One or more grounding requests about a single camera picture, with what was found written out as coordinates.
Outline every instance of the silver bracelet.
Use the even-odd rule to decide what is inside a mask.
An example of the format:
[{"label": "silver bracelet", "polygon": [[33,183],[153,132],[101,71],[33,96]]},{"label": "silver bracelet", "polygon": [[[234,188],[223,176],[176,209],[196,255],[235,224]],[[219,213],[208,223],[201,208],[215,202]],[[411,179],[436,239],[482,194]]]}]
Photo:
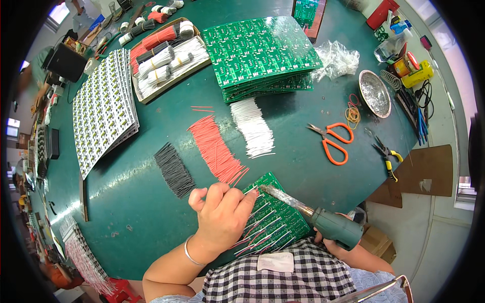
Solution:
[{"label": "silver bracelet", "polygon": [[199,266],[206,266],[207,264],[201,264],[199,262],[195,262],[194,259],[192,259],[190,256],[189,256],[189,252],[187,251],[187,242],[189,241],[190,238],[192,238],[194,235],[191,235],[189,236],[186,240],[185,240],[185,244],[183,245],[183,249],[185,250],[185,255],[187,256],[187,258],[189,258],[189,260],[192,261],[192,263],[194,264],[197,264]]}]

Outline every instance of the stack of green circuit boards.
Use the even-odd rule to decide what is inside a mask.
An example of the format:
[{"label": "stack of green circuit boards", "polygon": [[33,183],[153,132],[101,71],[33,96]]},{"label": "stack of green circuit boards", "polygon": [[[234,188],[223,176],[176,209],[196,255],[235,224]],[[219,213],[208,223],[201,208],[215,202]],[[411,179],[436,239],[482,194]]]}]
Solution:
[{"label": "stack of green circuit boards", "polygon": [[[284,191],[273,173],[269,172],[243,192],[262,184],[273,185]],[[280,250],[305,237],[310,231],[299,211],[261,190],[259,193],[260,197],[254,204],[243,233],[248,240],[240,240],[240,244],[231,250],[236,257]]]},{"label": "stack of green circuit boards", "polygon": [[322,67],[290,16],[227,23],[202,34],[225,102],[312,90],[309,72]]},{"label": "stack of green circuit boards", "polygon": [[298,0],[295,3],[293,17],[302,28],[311,28],[317,13],[318,2],[319,0]]}]

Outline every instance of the cardboard box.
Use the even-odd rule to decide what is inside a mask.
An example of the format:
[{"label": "cardboard box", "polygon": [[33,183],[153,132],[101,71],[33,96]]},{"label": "cardboard box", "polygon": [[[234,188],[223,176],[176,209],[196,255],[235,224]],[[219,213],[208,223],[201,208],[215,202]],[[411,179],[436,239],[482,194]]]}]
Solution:
[{"label": "cardboard box", "polygon": [[368,223],[364,225],[364,234],[360,240],[360,246],[389,264],[396,258],[396,250],[392,240],[380,229]]},{"label": "cardboard box", "polygon": [[[154,35],[154,34],[158,33],[159,31],[162,31],[162,30],[166,29],[167,27],[170,27],[170,26],[172,26],[172,25],[174,25],[176,23],[180,23],[180,22],[186,21],[186,20],[188,20],[188,19],[187,18],[184,18],[184,17],[181,17],[181,18],[175,19],[175,20],[173,20],[171,22],[168,22],[167,24],[163,25],[162,27],[160,27],[159,29],[157,29],[156,31],[154,31],[152,34],[148,35],[147,37],[149,37],[151,35]],[[194,36],[198,38],[200,44],[203,47],[206,47],[206,44],[204,43],[204,40],[202,40],[202,38],[200,37],[200,31],[197,29],[197,27],[195,27],[195,25],[194,25]],[[135,47],[139,46],[141,43],[142,42],[140,41],[139,43],[137,43],[131,49],[133,50]],[[182,75],[178,76],[177,78],[171,78],[169,81],[165,82],[162,86],[160,86],[158,88],[158,90],[154,91],[153,93],[151,93],[150,95],[146,96],[145,98],[142,98],[142,94],[138,90],[138,78],[136,78],[135,75],[133,74],[133,67],[130,65],[131,80],[133,81],[133,87],[134,87],[134,90],[135,90],[135,94],[138,97],[138,101],[142,102],[143,104],[147,104],[148,102],[150,102],[151,100],[155,99],[160,94],[162,94],[164,91],[166,91],[170,87],[172,87],[175,84],[177,84],[179,81],[185,79],[189,75],[195,73],[199,69],[201,69],[201,68],[203,68],[203,67],[205,67],[205,66],[207,66],[209,64],[211,64],[211,61],[210,61],[210,58],[208,57],[207,60],[199,63],[198,65],[194,66],[193,68],[191,68],[190,70],[186,71],[185,73],[183,73]]]}]

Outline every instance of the yellow-handled pliers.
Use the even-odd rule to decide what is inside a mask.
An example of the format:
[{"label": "yellow-handled pliers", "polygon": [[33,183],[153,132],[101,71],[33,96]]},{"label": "yellow-handled pliers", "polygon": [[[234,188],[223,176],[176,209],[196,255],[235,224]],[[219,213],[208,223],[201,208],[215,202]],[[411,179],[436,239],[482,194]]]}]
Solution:
[{"label": "yellow-handled pliers", "polygon": [[397,153],[396,151],[390,150],[387,147],[385,147],[384,144],[382,144],[379,137],[376,136],[375,139],[377,140],[377,143],[379,143],[379,146],[377,146],[375,144],[373,144],[373,146],[375,147],[375,149],[377,149],[384,156],[384,159],[386,160],[386,168],[388,170],[389,178],[391,178],[394,182],[397,182],[397,178],[394,175],[394,173],[392,172],[392,164],[391,164],[391,161],[389,159],[389,156],[395,156],[397,158],[397,160],[399,160],[399,162],[404,161],[403,157],[401,157],[401,155],[399,153]]}]

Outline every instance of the red stool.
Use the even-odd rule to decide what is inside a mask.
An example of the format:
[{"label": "red stool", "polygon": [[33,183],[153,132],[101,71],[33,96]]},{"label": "red stool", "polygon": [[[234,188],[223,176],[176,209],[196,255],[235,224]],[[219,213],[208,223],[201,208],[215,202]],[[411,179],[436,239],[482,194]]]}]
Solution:
[{"label": "red stool", "polygon": [[116,290],[111,296],[104,295],[109,303],[121,303],[123,301],[136,303],[139,300],[143,300],[142,296],[135,296],[135,294],[128,288],[128,280],[110,278],[110,281],[115,285]]}]

